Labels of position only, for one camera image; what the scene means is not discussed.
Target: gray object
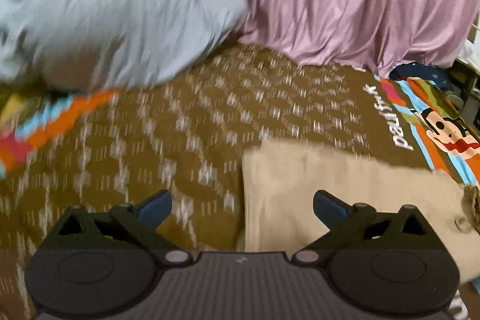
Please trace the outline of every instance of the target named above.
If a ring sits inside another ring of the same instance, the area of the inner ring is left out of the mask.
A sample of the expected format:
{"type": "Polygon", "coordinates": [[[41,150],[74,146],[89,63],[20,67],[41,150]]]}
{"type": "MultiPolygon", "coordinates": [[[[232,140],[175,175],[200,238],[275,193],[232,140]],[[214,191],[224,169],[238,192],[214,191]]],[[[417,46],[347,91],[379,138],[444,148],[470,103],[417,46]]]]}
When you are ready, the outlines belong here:
{"type": "Polygon", "coordinates": [[[245,0],[0,0],[0,82],[153,86],[205,58],[245,9],[245,0]]]}
{"type": "MultiPolygon", "coordinates": [[[[314,268],[282,253],[203,253],[184,269],[167,271],[150,295],[104,320],[381,320],[346,303],[314,268]]],[[[446,312],[412,320],[450,320],[446,312]]],[[[66,320],[42,313],[35,320],[66,320]]]]}

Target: brown bedsheet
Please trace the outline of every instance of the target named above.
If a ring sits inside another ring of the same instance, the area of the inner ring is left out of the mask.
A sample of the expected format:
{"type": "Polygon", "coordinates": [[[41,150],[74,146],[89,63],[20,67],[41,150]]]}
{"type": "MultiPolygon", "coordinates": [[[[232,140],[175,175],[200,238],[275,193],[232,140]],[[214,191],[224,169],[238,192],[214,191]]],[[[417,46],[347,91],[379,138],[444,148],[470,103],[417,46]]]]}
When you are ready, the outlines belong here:
{"type": "Polygon", "coordinates": [[[3,311],[9,320],[32,314],[22,267],[71,204],[102,211],[167,188],[174,205],[159,233],[186,249],[234,250],[244,219],[241,153],[262,138],[324,142],[428,169],[401,115],[404,136],[393,139],[375,107],[383,101],[369,73],[299,68],[279,52],[240,44],[164,86],[117,93],[0,182],[3,311]]]}

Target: round metallic pin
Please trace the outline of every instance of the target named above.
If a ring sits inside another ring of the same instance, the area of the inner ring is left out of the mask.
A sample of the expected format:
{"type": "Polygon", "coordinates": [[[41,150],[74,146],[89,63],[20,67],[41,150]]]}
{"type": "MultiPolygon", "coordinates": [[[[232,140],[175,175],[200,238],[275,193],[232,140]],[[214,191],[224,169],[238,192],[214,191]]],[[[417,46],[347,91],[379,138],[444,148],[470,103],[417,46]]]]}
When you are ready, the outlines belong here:
{"type": "Polygon", "coordinates": [[[302,263],[313,263],[316,262],[320,256],[316,251],[313,250],[303,250],[295,254],[295,258],[302,263]]]}
{"type": "Polygon", "coordinates": [[[463,234],[467,234],[473,230],[472,224],[470,224],[469,220],[465,215],[456,216],[455,225],[457,226],[457,229],[463,234]]]}
{"type": "Polygon", "coordinates": [[[188,253],[182,250],[173,250],[165,254],[165,259],[170,263],[184,263],[189,259],[188,253]]]}

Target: pillow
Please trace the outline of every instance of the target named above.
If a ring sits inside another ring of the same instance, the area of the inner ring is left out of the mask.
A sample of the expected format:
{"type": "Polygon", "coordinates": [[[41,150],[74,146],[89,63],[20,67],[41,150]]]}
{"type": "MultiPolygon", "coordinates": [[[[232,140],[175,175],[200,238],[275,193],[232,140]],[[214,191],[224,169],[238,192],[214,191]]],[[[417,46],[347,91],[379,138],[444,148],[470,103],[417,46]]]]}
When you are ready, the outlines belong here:
{"type": "Polygon", "coordinates": [[[0,79],[91,92],[147,87],[204,58],[245,0],[0,0],[0,79]]]}

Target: gray ribbed panel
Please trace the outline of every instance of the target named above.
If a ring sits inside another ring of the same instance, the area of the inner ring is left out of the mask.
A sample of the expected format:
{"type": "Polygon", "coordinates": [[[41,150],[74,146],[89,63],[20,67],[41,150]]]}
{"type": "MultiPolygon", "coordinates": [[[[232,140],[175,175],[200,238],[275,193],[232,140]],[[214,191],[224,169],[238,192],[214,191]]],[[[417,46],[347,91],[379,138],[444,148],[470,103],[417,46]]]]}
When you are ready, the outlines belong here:
{"type": "MultiPolygon", "coordinates": [[[[165,273],[136,307],[105,320],[378,320],[346,304],[320,272],[274,254],[204,253],[165,273]]],[[[422,320],[449,320],[439,313],[422,320]]],[[[42,314],[35,320],[59,320],[42,314]]]]}

